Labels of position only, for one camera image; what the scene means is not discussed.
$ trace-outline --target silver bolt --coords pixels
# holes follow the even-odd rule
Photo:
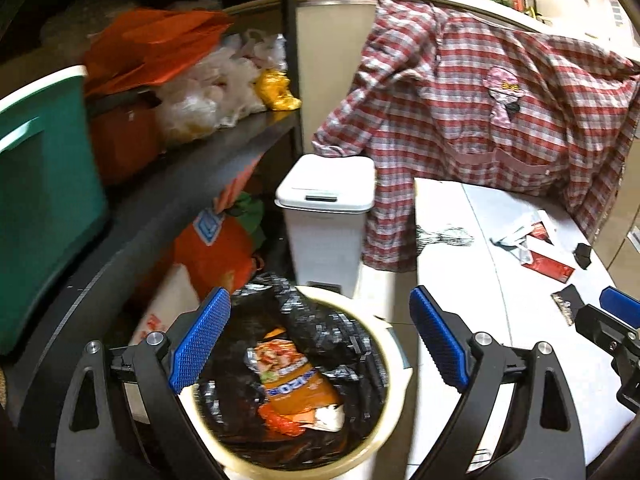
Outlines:
[[[88,354],[95,354],[100,349],[100,341],[89,341],[84,349]]]
[[[162,341],[164,341],[164,334],[162,332],[152,332],[146,336],[146,342],[151,346],[159,345]]]
[[[538,343],[538,350],[540,350],[540,353],[544,355],[549,355],[554,349],[549,343],[542,341]]]
[[[488,335],[487,332],[478,332],[476,334],[476,342],[479,345],[487,346],[491,344],[491,341],[493,341],[493,339],[491,339],[491,336]]]

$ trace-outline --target white lid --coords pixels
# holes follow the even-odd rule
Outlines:
[[[303,155],[276,190],[289,209],[361,213],[373,207],[376,168],[364,156]]]

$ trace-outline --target table top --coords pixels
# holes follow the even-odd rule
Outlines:
[[[415,179],[416,223],[423,229],[465,228],[474,237],[469,246],[429,244],[418,255],[418,283],[424,285],[443,310],[455,312],[472,332],[490,333],[500,343],[532,348],[549,342],[562,365],[574,398],[589,463],[633,418],[616,400],[620,378],[611,357],[568,326],[551,298],[573,283],[585,303],[599,306],[603,288],[613,282],[595,253],[587,270],[579,267],[567,284],[520,265],[489,238],[504,232],[526,212],[544,209],[558,229],[562,248],[572,252],[588,243],[568,213],[546,199],[459,182]],[[416,432],[410,463],[420,463],[446,424],[460,396],[444,385],[426,348],[418,394],[416,420],[430,422],[431,431]],[[481,448],[494,450],[504,425],[513,385],[500,388]]]

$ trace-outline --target green plastic container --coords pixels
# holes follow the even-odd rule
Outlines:
[[[107,218],[89,142],[82,66],[0,100],[0,354]]]

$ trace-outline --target blue textured pad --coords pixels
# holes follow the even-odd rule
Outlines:
[[[600,306],[633,328],[640,328],[640,303],[608,286],[600,293]]]
[[[409,296],[409,312],[445,384],[462,393],[469,384],[465,353],[436,308],[418,287]]]
[[[211,354],[231,314],[229,293],[220,288],[204,308],[174,353],[169,384],[176,394],[198,380],[202,367]]]

